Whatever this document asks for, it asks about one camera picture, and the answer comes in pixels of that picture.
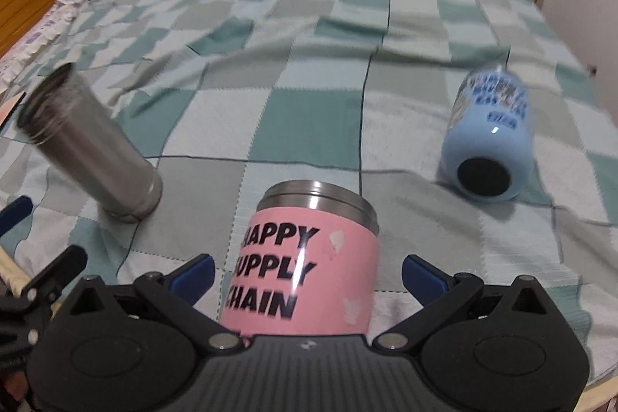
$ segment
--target silver metal cup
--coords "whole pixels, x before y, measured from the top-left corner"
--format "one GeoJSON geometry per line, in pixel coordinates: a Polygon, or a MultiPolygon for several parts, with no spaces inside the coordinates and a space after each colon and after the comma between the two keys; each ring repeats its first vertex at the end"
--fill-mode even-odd
{"type": "Polygon", "coordinates": [[[137,222],[159,204],[163,182],[93,95],[72,63],[27,98],[21,129],[55,166],[116,218],[137,222]]]}

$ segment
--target green and white quilt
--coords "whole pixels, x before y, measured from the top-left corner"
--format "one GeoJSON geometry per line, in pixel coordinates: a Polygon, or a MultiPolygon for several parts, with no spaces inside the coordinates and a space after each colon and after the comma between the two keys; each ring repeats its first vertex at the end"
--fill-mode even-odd
{"type": "Polygon", "coordinates": [[[29,273],[72,243],[109,283],[206,252],[217,276],[198,307],[216,317],[266,188],[322,180],[378,213],[370,337],[419,308],[400,273],[416,253],[491,283],[535,275],[586,347],[591,381],[615,371],[618,131],[529,0],[103,0],[9,94],[67,61],[165,188],[144,222],[116,222],[10,122],[0,203],[27,194],[36,207],[2,246],[29,273]],[[515,200],[475,205],[438,164],[460,83],[490,61],[528,86],[537,169],[515,200]]]}

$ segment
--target bed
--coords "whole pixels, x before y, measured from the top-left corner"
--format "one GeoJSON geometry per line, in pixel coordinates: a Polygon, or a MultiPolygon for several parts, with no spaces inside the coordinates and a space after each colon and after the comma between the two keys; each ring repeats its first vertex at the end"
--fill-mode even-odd
{"type": "MultiPolygon", "coordinates": [[[[56,0],[36,1],[1,47],[14,51],[56,0]]],[[[5,3],[0,15],[12,19],[5,3]]],[[[491,283],[533,274],[588,351],[580,410],[616,394],[618,131],[530,0],[61,3],[71,11],[58,33],[9,62],[4,99],[75,62],[166,188],[149,219],[115,222],[10,120],[0,132],[0,202],[27,194],[36,209],[2,247],[26,273],[70,243],[87,250],[86,273],[108,283],[208,252],[216,283],[197,307],[217,317],[264,190],[324,180],[378,212],[370,338],[419,308],[400,280],[409,253],[491,283]],[[445,186],[438,163],[459,84],[489,61],[528,86],[537,166],[515,200],[473,205],[445,186]]]]}

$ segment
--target sticker on tumbler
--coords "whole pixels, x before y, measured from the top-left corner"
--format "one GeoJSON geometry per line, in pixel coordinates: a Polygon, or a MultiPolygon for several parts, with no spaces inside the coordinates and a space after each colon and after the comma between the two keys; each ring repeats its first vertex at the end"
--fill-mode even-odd
{"type": "Polygon", "coordinates": [[[517,119],[504,117],[499,120],[495,116],[487,116],[490,122],[504,121],[504,126],[517,128],[517,120],[524,121],[528,110],[528,99],[525,88],[509,75],[497,72],[473,74],[463,80],[457,92],[457,98],[451,112],[448,129],[453,128],[465,116],[472,105],[492,105],[503,107],[517,119]]]}
{"type": "Polygon", "coordinates": [[[240,243],[221,324],[247,337],[366,333],[378,259],[376,236],[352,220],[260,210],[240,243]]]}
{"type": "MultiPolygon", "coordinates": [[[[298,236],[298,248],[306,248],[311,237],[315,236],[319,229],[304,225],[295,225],[291,222],[266,222],[264,225],[257,224],[245,233],[241,248],[251,245],[264,244],[267,238],[275,236],[274,244],[280,246],[284,239],[298,236]]],[[[254,278],[273,278],[293,283],[292,290],[296,291],[305,281],[317,264],[307,262],[302,267],[297,267],[298,259],[291,256],[279,257],[275,254],[251,253],[240,256],[236,262],[234,276],[254,278]]],[[[229,309],[246,309],[249,312],[267,316],[281,316],[283,319],[291,319],[296,307],[297,295],[285,295],[284,290],[266,290],[258,287],[233,285],[228,291],[225,306],[229,309]]]]}

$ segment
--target screw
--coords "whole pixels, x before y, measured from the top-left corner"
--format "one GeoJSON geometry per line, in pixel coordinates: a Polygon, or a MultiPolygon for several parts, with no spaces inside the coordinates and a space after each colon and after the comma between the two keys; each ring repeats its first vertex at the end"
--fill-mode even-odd
{"type": "Polygon", "coordinates": [[[153,280],[153,281],[158,281],[161,278],[163,278],[163,274],[161,274],[158,271],[147,272],[144,276],[146,276],[146,278],[148,278],[149,280],[153,280]]]}
{"type": "Polygon", "coordinates": [[[28,342],[31,346],[34,346],[38,342],[38,331],[32,329],[28,332],[28,342]]]}
{"type": "Polygon", "coordinates": [[[312,348],[314,348],[315,346],[317,346],[317,342],[314,340],[307,340],[304,343],[300,344],[301,348],[305,349],[306,351],[310,351],[312,348]]]}
{"type": "Polygon", "coordinates": [[[240,343],[240,339],[234,334],[221,332],[220,334],[211,335],[208,343],[215,349],[232,349],[240,343]]]}
{"type": "Polygon", "coordinates": [[[408,338],[403,334],[382,334],[378,337],[378,344],[384,349],[401,349],[408,343],[408,338]]]}

